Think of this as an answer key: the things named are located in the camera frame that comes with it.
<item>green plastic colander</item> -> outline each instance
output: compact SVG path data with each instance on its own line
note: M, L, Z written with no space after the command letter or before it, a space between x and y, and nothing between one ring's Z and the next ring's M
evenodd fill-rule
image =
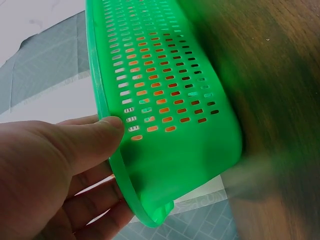
M98 115L125 125L111 168L140 221L159 226L239 160L237 118L175 0L87 0L86 27Z

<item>finger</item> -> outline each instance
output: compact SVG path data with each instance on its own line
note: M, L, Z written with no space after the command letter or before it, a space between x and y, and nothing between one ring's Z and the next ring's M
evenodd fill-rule
M93 124L57 125L58 138L49 139L71 166L73 175L91 169L108 159L119 146L124 126L118 117Z
M119 202L103 217L75 232L77 240L111 240L133 218L125 201Z
M85 124L94 124L98 121L99 121L98 115L92 115L92 116L85 116L85 117L62 121L62 122L59 122L58 125L85 125Z
M67 199L110 175L112 175L112 170L108 161L75 175L71 180Z
M41 231L41 235L46 240L76 240L68 216L62 208L60 208L55 216L47 223Z
M112 179L70 198L62 207L69 218L72 229L76 231L116 205L122 197L115 179Z

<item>fingernail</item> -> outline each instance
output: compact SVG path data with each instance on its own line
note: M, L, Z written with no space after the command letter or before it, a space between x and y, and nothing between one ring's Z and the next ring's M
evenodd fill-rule
M108 122L114 128L116 128L118 130L121 130L124 127L121 119L117 116L108 116L106 118L103 118L102 121Z

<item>human hand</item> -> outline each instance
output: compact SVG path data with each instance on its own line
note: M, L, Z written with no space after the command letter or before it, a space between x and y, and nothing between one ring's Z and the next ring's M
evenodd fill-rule
M133 217L115 179L77 193L112 174L123 134L117 117L1 123L0 239L114 237Z

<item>wooden table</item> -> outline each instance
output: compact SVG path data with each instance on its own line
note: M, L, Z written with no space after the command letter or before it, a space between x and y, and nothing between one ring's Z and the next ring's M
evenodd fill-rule
M320 1L179 0L239 118L242 240L320 240Z

